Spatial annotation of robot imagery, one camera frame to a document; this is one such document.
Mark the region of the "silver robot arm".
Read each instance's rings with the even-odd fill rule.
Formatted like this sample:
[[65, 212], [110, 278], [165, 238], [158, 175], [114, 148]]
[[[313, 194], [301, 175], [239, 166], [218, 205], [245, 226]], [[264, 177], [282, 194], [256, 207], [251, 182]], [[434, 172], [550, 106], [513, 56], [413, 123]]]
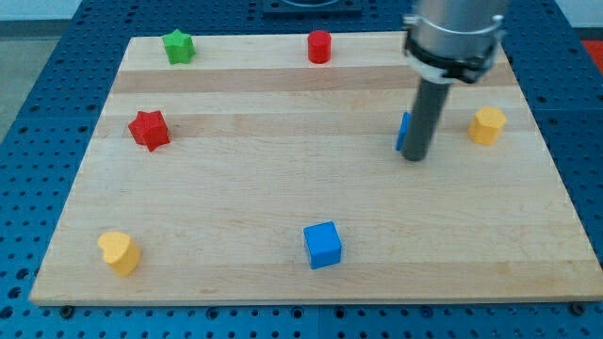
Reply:
[[403, 54], [438, 85], [473, 84], [494, 65], [509, 0], [418, 0], [403, 16]]

